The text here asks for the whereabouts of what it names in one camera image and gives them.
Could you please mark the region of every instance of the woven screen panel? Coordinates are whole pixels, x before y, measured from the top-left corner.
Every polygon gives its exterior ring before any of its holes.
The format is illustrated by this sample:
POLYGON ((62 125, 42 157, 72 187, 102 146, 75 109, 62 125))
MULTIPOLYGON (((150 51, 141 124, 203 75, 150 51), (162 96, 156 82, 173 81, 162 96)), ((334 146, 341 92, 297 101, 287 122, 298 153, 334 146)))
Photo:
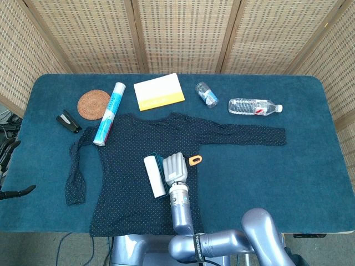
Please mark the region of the woven screen panel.
POLYGON ((23 115, 35 80, 65 73, 17 1, 0 1, 0 95, 23 115))
POLYGON ((355 122, 338 132, 340 146, 355 191, 355 122))
POLYGON ((283 74, 336 0, 247 0, 224 73, 283 74))
POLYGON ((233 0, 140 0, 151 73, 214 73, 233 0))
POLYGON ((78 73, 139 73, 123 0, 32 0, 78 73))
POLYGON ((321 80, 334 120, 355 109, 355 2, 324 35, 296 74, 321 80))

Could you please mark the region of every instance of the round rattan coaster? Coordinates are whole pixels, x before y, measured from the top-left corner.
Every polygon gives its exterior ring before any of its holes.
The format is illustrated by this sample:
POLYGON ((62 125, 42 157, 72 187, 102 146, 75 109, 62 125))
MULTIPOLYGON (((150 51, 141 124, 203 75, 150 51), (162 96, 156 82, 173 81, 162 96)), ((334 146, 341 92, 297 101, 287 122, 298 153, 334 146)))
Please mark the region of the round rattan coaster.
POLYGON ((110 95, 103 90, 91 90, 78 101, 79 115, 88 120, 100 119, 104 116, 109 100, 110 95))

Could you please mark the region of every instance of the floor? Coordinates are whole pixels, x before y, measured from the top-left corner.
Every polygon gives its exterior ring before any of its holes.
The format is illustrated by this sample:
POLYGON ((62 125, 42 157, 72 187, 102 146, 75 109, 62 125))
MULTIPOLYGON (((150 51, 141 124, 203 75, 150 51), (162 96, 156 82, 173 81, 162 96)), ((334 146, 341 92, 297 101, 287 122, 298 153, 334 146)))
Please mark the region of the floor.
MULTIPOLYGON (((55 265, 58 245, 66 233, 8 233, 0 232, 1 266, 49 266, 55 265)), ((95 252, 87 265, 103 265, 109 243, 107 238, 94 238, 95 252)), ((292 238, 286 236, 286 244, 292 253, 301 254, 309 265, 355 265, 355 233, 329 234, 325 238, 292 238)), ((73 233, 62 242, 58 266, 84 265, 92 256, 92 239, 88 234, 73 233)), ((245 265, 243 255, 239 266, 245 265)), ((250 265, 257 266, 254 255, 250 265)))

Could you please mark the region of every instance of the bottle label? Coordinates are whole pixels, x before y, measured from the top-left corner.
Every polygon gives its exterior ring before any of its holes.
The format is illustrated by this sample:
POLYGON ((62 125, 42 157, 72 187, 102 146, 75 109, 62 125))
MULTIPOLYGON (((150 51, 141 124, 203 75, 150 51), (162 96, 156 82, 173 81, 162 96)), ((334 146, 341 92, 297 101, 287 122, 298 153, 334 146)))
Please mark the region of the bottle label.
POLYGON ((265 115, 266 112, 267 112, 267 102, 263 100, 258 100, 254 114, 265 115))
POLYGON ((204 93, 202 91, 199 91, 199 95, 205 103, 208 98, 211 100, 210 102, 212 103, 218 101, 216 95, 211 91, 211 89, 206 90, 204 93))
POLYGON ((257 107, 255 110, 255 115, 264 115, 267 112, 267 108, 257 107))

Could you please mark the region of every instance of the white notepad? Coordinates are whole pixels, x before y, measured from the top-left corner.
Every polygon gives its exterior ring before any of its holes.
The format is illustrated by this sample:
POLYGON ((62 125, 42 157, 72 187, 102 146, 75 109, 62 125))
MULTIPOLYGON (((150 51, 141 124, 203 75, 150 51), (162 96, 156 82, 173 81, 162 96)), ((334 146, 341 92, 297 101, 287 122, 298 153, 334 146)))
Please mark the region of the white notepad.
POLYGON ((176 73, 136 83, 134 90, 140 111, 185 100, 176 73))

